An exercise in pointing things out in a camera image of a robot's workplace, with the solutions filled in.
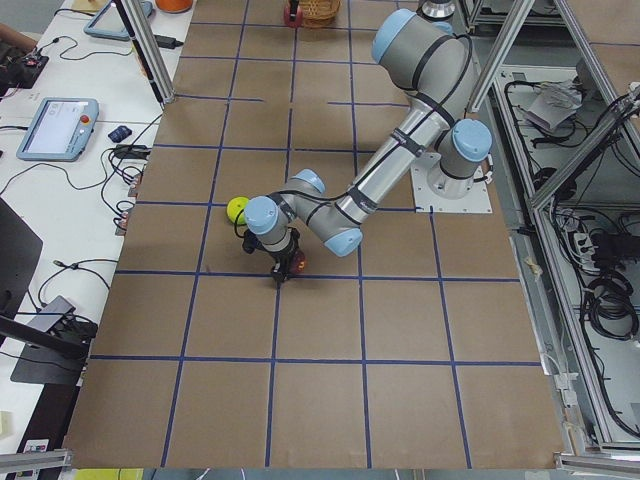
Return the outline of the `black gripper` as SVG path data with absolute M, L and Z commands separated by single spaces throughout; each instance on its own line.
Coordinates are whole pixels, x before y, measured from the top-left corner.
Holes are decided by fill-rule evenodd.
M 300 233 L 294 227 L 288 227 L 287 233 L 275 245 L 268 247 L 269 253 L 275 261 L 271 268 L 270 276 L 277 288 L 280 288 L 289 279 L 289 261 L 292 255 L 301 250 L 299 246 Z

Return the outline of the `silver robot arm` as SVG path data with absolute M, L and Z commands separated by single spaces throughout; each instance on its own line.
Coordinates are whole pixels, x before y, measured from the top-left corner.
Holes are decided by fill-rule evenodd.
M 466 115 L 478 81 L 469 35 L 449 34 L 415 12 L 398 9 L 378 29 L 372 57 L 405 93 L 409 110 L 345 192 L 326 196 L 320 176 L 303 169 L 279 190 L 250 199 L 244 208 L 243 248 L 248 254 L 264 251 L 273 259 L 270 275 L 276 284 L 304 268 L 294 220 L 303 222 L 334 255 L 344 257 L 360 245 L 362 224 L 428 149 L 440 156 L 428 174 L 430 188 L 450 199 L 463 197 L 489 155 L 489 128 Z
M 286 2 L 284 16 L 287 21 L 298 19 L 330 20 L 333 19 L 339 8 L 340 1 L 297 1 Z M 427 19 L 446 19 L 455 12 L 453 1 L 431 0 L 419 1 L 416 13 Z

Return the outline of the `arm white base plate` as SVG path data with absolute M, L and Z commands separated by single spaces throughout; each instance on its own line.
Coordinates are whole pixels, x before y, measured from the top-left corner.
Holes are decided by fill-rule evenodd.
M 488 192 L 491 173 L 477 164 L 474 175 L 454 179 L 441 169 L 441 156 L 425 153 L 414 160 L 409 173 L 415 209 L 422 213 L 492 214 Z

